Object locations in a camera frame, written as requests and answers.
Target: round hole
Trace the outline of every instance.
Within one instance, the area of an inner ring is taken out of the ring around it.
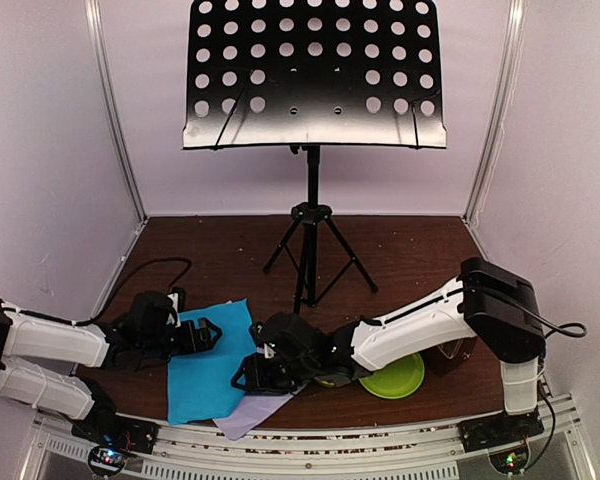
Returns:
[[[336,28],[341,32],[346,32],[351,28],[351,23],[346,18],[341,18],[336,22]]]
[[[256,43],[253,47],[251,47],[251,56],[254,58],[262,58],[264,53],[266,52],[264,45]]]
[[[369,45],[364,47],[364,53],[369,58],[376,58],[378,55],[380,55],[380,49],[377,45],[370,43]]]
[[[409,103],[404,98],[399,98],[393,102],[393,109],[398,115],[404,115],[409,111]]]
[[[198,11],[203,14],[209,13],[212,9],[213,4],[211,2],[202,2],[198,7]]]
[[[206,117],[209,114],[209,104],[204,100],[200,100],[193,106],[193,110],[196,112],[197,116]]]
[[[207,50],[206,48],[201,48],[196,52],[196,60],[198,60],[200,63],[206,62],[207,60],[209,60],[210,57],[211,52],[209,52],[209,50]]]
[[[198,27],[198,36],[200,38],[208,37],[211,33],[211,27],[209,25],[200,25]]]
[[[420,15],[426,15],[429,13],[429,5],[424,2],[416,3],[416,12],[418,12]]]
[[[322,28],[322,20],[319,18],[311,18],[307,23],[307,26],[309,27],[309,30],[317,32]]]
[[[369,110],[369,113],[378,113],[381,106],[382,102],[378,97],[367,98],[367,110]]]
[[[407,51],[404,49],[404,47],[393,47],[391,54],[396,60],[404,60],[407,58]]]
[[[267,102],[265,102],[264,98],[262,97],[253,97],[249,102],[251,110],[253,110],[255,113],[260,113],[263,111],[266,104]]]
[[[322,44],[319,42],[311,42],[307,50],[312,57],[318,57],[322,55]]]
[[[228,46],[222,51],[225,60],[233,60],[238,56],[238,49],[234,46]]]
[[[280,30],[283,32],[290,32],[293,30],[293,20],[290,18],[283,18],[280,20]]]
[[[408,80],[407,74],[404,72],[396,72],[393,74],[393,83],[395,83],[397,87],[404,87]]]
[[[236,104],[236,101],[233,98],[225,98],[222,101],[222,111],[227,115],[231,113],[231,109]]]
[[[280,55],[283,57],[290,57],[293,55],[293,45],[291,45],[289,42],[285,42],[280,45]]]
[[[251,83],[254,85],[261,85],[266,78],[267,76],[262,70],[254,70],[251,74]]]
[[[420,110],[422,110],[422,113],[424,113],[427,117],[430,117],[433,115],[433,112],[435,112],[436,107],[433,102],[425,100],[420,104]]]
[[[198,88],[207,88],[209,86],[209,75],[205,75],[204,73],[198,75],[195,83]]]
[[[394,33],[394,35],[404,35],[404,24],[400,22],[393,22],[391,24],[391,31]]]
[[[423,75],[420,77],[420,85],[422,88],[429,89],[433,87],[433,77],[431,75]]]
[[[264,23],[264,20],[254,20],[251,24],[251,30],[253,30],[254,33],[262,33],[265,28],[267,28],[267,24]]]
[[[418,35],[422,38],[429,38],[431,36],[431,29],[426,25],[420,25],[418,27]]]
[[[433,60],[433,54],[426,49],[420,50],[420,53],[418,53],[418,58],[420,58],[420,61],[423,63],[429,63],[431,60]]]
[[[234,72],[225,72],[225,74],[222,75],[222,84],[225,87],[232,87],[237,81],[238,76]]]
[[[342,42],[336,47],[336,52],[338,52],[338,55],[341,57],[348,57],[351,55],[351,45]]]
[[[380,83],[380,73],[376,70],[369,70],[365,74],[364,79],[369,85],[377,85]]]
[[[364,29],[369,33],[376,33],[378,31],[378,22],[375,20],[367,20],[364,22]]]
[[[238,24],[236,22],[227,22],[224,24],[224,33],[227,35],[233,35],[238,31]]]

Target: metal corner post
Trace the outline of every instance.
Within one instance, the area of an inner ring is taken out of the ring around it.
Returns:
[[[469,228],[478,223],[478,215],[489,190],[491,174],[502,141],[502,123],[513,94],[517,67],[522,52],[522,26],[526,13],[526,0],[510,0],[509,24],[500,65],[500,77],[491,112],[491,121],[485,139],[480,164],[471,189],[464,220]]]
[[[113,144],[116,149],[124,182],[127,186],[129,195],[131,196],[136,216],[138,217],[139,222],[144,222],[147,219],[147,213],[142,204],[138,184],[133,173],[133,168],[131,167],[131,161],[129,160],[129,153],[124,140],[118,107],[113,92],[113,82],[111,81],[111,72],[109,70],[109,61],[107,59],[104,32],[102,29],[102,18],[100,15],[100,0],[85,0],[85,9],[89,34],[91,36],[91,42],[93,43],[98,64],[100,82],[102,83],[102,93],[107,108],[107,117],[109,120],[109,128],[111,129],[111,136],[113,137]]]

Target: perforated metal panel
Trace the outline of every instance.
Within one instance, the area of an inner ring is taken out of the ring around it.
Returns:
[[[432,0],[203,0],[184,148],[446,146]]]

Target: black music stand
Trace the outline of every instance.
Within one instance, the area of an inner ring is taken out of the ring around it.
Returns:
[[[288,145],[307,152],[309,197],[264,267],[283,250],[298,278],[294,312],[315,306],[355,265],[368,272],[318,204],[321,145],[445,148],[432,0],[203,0],[191,7],[185,149]],[[324,221],[349,262],[316,294]],[[287,243],[300,224],[296,262]],[[304,289],[307,298],[303,298]]]

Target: wood grain surface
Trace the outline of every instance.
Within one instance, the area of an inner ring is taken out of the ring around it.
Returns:
[[[459,272],[460,262],[478,255],[458,218],[334,217],[380,292],[372,294],[360,274],[350,269],[314,309],[302,316],[325,331],[359,315],[387,313],[439,288]],[[157,257],[185,256],[194,262],[180,285],[187,308],[248,299],[255,320],[291,311],[295,270],[281,256],[269,275],[262,267],[290,223],[285,216],[154,218],[149,221],[125,266]],[[301,231],[292,250],[299,256]],[[318,274],[322,285],[347,261],[326,226],[321,226]],[[164,290],[180,265],[148,267],[131,280],[113,302],[107,319],[124,312],[143,290]],[[107,372],[80,368],[97,380],[123,413],[157,419],[167,415],[167,368]],[[204,388],[204,385],[192,385]],[[439,378],[428,373],[420,389],[401,400],[382,400],[359,383],[329,390],[310,385],[262,426],[264,428],[339,428],[393,425],[478,414],[502,408],[499,363],[482,342],[458,369]]]

